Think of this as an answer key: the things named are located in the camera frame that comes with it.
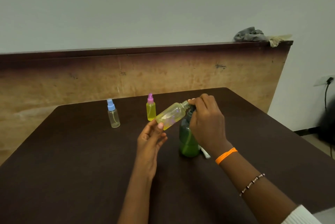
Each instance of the person's right hand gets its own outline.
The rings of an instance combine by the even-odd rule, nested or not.
[[[214,96],[202,94],[188,102],[197,107],[190,121],[190,129],[199,145],[214,159],[229,151],[232,145],[226,139],[224,116]]]

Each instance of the orange rubber band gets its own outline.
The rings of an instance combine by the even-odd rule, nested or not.
[[[220,155],[215,162],[219,165],[221,163],[221,161],[223,161],[228,155],[237,152],[237,150],[235,149],[235,147],[233,147],[232,149],[230,149],[229,151],[225,152],[224,154]]]

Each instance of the ledge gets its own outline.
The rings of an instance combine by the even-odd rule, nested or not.
[[[282,41],[276,48],[290,47],[293,41]],[[143,53],[164,53],[182,51],[221,51],[227,49],[269,47],[269,42],[221,42],[221,43],[200,43],[166,46],[144,46],[144,47],[124,47],[124,48],[103,48],[103,49],[81,49],[81,50],[60,50],[25,53],[2,53],[0,62],[16,62],[27,60],[73,58],[104,55],[124,55]]]

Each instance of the person's left hand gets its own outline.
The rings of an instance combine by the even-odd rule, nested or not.
[[[163,133],[163,123],[157,124],[156,119],[149,122],[137,139],[135,167],[153,179],[157,168],[157,153],[168,139]]]

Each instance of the power cord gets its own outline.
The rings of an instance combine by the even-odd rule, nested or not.
[[[326,110],[326,115],[327,115],[327,91],[328,91],[328,87],[329,85],[334,81],[333,77],[330,77],[327,79],[327,87],[326,87],[326,91],[325,91],[325,110]],[[332,151],[332,144],[329,143],[329,147],[330,147],[330,157],[333,158],[333,151]]]

